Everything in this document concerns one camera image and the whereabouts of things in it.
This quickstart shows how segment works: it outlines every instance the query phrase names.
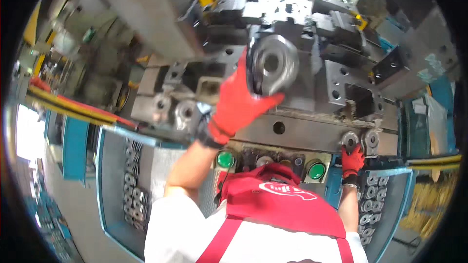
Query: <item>apron strap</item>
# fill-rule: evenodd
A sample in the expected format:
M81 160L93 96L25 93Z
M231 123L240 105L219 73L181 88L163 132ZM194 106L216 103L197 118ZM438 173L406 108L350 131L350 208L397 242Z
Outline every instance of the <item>apron strap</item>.
M196 263L218 263L241 226L242 219L228 216ZM354 263L351 248L346 239L336 239L342 263Z
M228 216L196 263L218 263L241 223L242 219Z

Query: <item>green button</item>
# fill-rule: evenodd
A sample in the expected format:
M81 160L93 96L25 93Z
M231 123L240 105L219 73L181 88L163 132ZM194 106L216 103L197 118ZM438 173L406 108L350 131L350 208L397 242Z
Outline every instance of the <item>green button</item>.
M229 168L234 164L234 157L228 151L221 151L216 158L216 162L222 168Z
M325 173L325 165L321 162L314 164L309 169L309 177L314 180L318 180L323 177Z

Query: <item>white shirt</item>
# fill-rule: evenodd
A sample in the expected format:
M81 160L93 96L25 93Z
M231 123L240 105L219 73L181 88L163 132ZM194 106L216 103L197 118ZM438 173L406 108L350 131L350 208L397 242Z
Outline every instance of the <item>white shirt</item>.
M223 224L226 203L205 219L187 196L164 197L153 203L145 242L146 263L194 263ZM354 263L367 263L358 233L346 233ZM340 263L336 240L243 221L221 258L223 263L287 263L310 259Z

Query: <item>hand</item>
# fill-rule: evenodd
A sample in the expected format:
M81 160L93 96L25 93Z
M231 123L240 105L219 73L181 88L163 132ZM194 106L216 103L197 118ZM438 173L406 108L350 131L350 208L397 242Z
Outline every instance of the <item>hand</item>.
M216 112L208 123L214 141L220 144L226 144L237 130L284 99L282 93L265 97L250 94L246 80L246 55L247 49L244 49L237 70L221 85Z
M350 155L346 152L346 146L343 145L341 159L343 178L348 178L349 175L357 175L358 171L364 166L364 154L361 145L358 143Z

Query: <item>forearm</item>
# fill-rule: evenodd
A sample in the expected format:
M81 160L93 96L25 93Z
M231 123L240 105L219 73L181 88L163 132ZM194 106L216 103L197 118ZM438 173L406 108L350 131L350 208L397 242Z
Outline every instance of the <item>forearm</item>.
M358 231L359 210L358 190L356 188L350 186L343 187L338 215L343 221L345 231Z
M208 175L217 149L204 147L195 141L174 163L166 181L164 196L187 195L197 200L198 189Z

